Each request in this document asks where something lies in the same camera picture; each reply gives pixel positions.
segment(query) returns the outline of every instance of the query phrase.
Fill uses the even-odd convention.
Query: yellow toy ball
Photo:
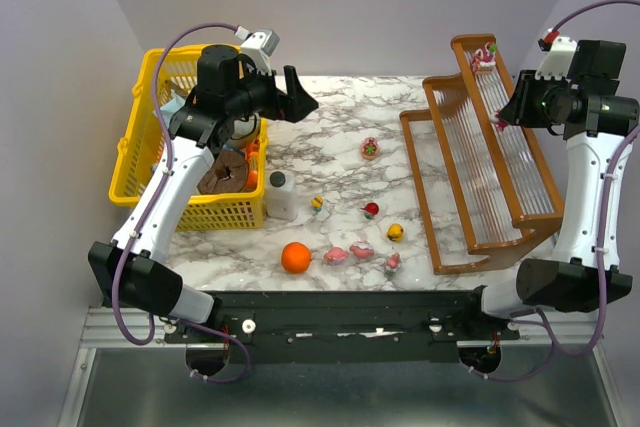
[[[387,238],[393,242],[400,242],[404,238],[404,228],[400,224],[391,224],[387,230]]]

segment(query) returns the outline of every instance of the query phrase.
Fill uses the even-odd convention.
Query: brown toy
[[[249,164],[233,150],[223,149],[209,172],[198,183],[202,195],[242,192],[249,178]]]

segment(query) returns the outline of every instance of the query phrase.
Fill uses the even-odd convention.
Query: small red object
[[[502,119],[498,120],[497,127],[498,127],[498,131],[499,131],[499,132],[502,132],[502,131],[503,131],[504,129],[506,129],[508,126],[509,126],[509,124],[507,123],[507,121],[506,121],[506,120],[502,120]]]
[[[378,215],[378,212],[380,212],[380,207],[378,207],[378,204],[376,204],[375,202],[369,202],[363,207],[362,210],[371,215]]]
[[[545,44],[553,44],[553,41],[556,40],[556,37],[558,37],[560,35],[560,32],[557,30],[552,30],[551,32],[549,32],[543,40],[543,42]]]

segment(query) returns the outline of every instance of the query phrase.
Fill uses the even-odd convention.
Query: metal frame
[[[134,335],[142,336],[149,327],[148,316],[138,309],[122,309],[125,322],[130,326]],[[549,313],[549,318],[554,326],[559,340],[566,344],[584,345],[593,333],[595,316],[593,314],[567,315],[557,312]],[[162,325],[160,319],[155,319],[158,326]],[[503,346],[508,345],[548,345],[549,337],[544,329],[536,326],[521,325],[519,327],[519,340],[504,340]],[[108,308],[89,309],[85,320],[85,326],[80,339],[80,346],[76,362],[73,368],[71,381],[58,425],[60,427],[72,427],[78,425],[82,405],[89,387],[89,380],[95,362],[98,349],[223,349],[219,344],[167,344],[164,341],[165,332],[162,328],[156,330],[154,342],[145,347],[138,347],[128,343],[123,337],[113,317],[113,310]],[[488,345],[488,342],[459,341],[458,347],[475,347]],[[618,427],[630,427],[628,412],[623,405],[620,393],[617,389],[611,369],[601,344],[594,350],[596,365],[602,379],[603,390],[613,412],[614,421]]]

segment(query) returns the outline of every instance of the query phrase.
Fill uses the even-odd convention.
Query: orange object in basket
[[[309,247],[300,242],[291,242],[282,249],[282,267],[292,274],[301,274],[311,264],[311,251]]]
[[[260,152],[258,150],[248,153],[247,162],[249,162],[249,176],[247,177],[247,183],[244,186],[245,192],[253,192],[258,186],[258,159]]]

